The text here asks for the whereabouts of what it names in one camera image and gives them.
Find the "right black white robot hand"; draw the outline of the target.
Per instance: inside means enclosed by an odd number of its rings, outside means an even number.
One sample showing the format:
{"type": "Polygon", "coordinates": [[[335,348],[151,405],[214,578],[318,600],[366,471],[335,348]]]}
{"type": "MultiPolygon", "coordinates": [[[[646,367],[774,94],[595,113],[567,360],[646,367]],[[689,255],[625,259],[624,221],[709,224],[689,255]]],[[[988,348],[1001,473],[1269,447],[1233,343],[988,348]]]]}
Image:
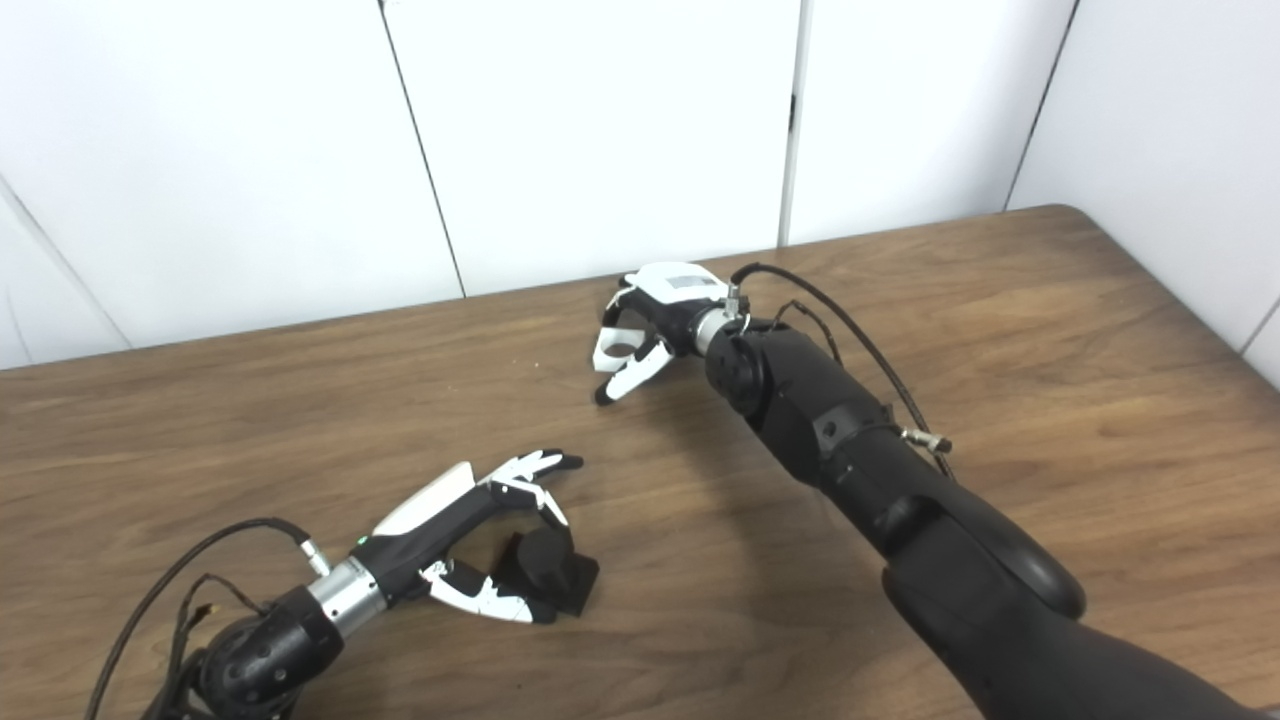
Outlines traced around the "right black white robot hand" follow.
{"type": "Polygon", "coordinates": [[[623,275],[602,314],[591,355],[594,370],[609,375],[594,404],[621,400],[675,359],[703,357],[716,334],[740,318],[732,292],[691,263],[650,263],[623,275]]]}

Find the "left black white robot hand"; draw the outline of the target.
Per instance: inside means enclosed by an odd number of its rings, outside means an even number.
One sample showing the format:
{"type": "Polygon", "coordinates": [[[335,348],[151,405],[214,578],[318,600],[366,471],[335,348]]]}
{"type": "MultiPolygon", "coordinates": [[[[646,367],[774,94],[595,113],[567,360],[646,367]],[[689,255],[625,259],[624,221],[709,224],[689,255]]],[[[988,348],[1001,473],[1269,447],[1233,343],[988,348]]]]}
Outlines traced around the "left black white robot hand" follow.
{"type": "Polygon", "coordinates": [[[484,477],[458,462],[384,516],[351,553],[387,609],[431,597],[485,618],[552,624],[570,611],[579,571],[568,519],[540,480],[582,465],[559,448],[511,457],[484,477]],[[472,530],[508,512],[534,512],[543,525],[515,536],[492,575],[449,556],[472,530]]]}

